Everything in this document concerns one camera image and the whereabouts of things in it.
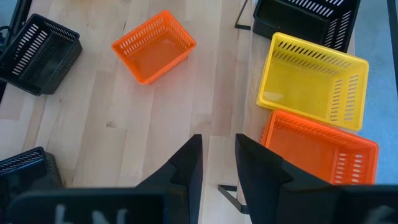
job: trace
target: yellow basket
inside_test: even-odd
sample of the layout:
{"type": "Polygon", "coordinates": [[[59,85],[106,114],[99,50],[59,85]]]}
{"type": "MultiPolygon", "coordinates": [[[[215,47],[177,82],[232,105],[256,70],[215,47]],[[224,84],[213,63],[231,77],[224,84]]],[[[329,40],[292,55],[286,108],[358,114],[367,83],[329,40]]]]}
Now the yellow basket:
{"type": "Polygon", "coordinates": [[[257,105],[362,128],[367,61],[281,33],[269,52],[257,105]]]}

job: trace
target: black plastic basket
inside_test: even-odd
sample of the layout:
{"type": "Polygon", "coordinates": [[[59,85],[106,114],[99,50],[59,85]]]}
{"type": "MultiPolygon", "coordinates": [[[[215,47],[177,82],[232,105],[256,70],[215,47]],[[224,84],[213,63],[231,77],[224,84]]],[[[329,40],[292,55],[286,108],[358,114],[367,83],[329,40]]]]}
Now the black plastic basket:
{"type": "Polygon", "coordinates": [[[8,205],[30,190],[59,189],[62,181],[52,154],[37,147],[0,162],[0,223],[8,205]]]}
{"type": "Polygon", "coordinates": [[[33,95],[55,92],[81,53],[79,34],[33,14],[0,58],[0,79],[33,95]]]}
{"type": "Polygon", "coordinates": [[[259,0],[253,32],[282,32],[347,52],[360,0],[259,0]]]}

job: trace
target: metal bracket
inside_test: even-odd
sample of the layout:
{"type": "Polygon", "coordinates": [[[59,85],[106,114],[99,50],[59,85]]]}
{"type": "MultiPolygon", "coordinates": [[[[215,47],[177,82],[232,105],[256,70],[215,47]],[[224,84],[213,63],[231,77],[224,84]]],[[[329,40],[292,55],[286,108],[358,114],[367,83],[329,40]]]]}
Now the metal bracket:
{"type": "Polygon", "coordinates": [[[243,6],[242,6],[241,12],[239,13],[238,18],[236,19],[235,28],[237,28],[237,29],[251,30],[251,26],[238,24],[238,22],[242,16],[243,10],[246,7],[247,3],[248,3],[248,0],[245,0],[245,2],[243,3],[243,6]]]}
{"type": "Polygon", "coordinates": [[[230,192],[236,192],[238,190],[235,186],[229,185],[219,185],[218,191],[220,191],[228,200],[231,202],[236,209],[242,214],[248,215],[249,214],[249,207],[247,205],[242,205],[234,196],[232,196],[230,192]]]}

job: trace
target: stacked basket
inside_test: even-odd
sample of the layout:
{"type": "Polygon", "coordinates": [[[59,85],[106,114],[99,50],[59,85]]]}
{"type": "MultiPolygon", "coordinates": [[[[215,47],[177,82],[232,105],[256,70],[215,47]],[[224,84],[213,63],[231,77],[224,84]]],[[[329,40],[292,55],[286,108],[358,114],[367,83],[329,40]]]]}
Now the stacked basket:
{"type": "Polygon", "coordinates": [[[362,128],[369,64],[345,53],[358,6],[260,0],[254,13],[253,32],[272,36],[257,104],[275,111],[261,144],[332,184],[374,184],[376,176],[378,145],[324,124],[362,128]]]}

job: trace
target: wooden tabletop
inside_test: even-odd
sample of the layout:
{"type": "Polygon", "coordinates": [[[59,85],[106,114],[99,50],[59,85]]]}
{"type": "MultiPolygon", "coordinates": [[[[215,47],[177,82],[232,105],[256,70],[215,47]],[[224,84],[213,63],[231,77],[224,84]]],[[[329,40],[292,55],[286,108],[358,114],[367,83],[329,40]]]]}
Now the wooden tabletop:
{"type": "MultiPolygon", "coordinates": [[[[33,1],[30,13],[78,32],[83,52],[54,95],[34,97],[7,86],[0,159],[42,146],[55,155],[66,187],[132,187],[200,133],[200,222],[249,223],[217,191],[218,184],[238,182],[235,134],[258,141],[270,114],[255,104],[270,41],[234,28],[243,2],[33,1]],[[140,85],[111,44],[164,9],[197,47],[152,85],[140,85]]],[[[252,24],[248,4],[241,24],[252,24]]]]}

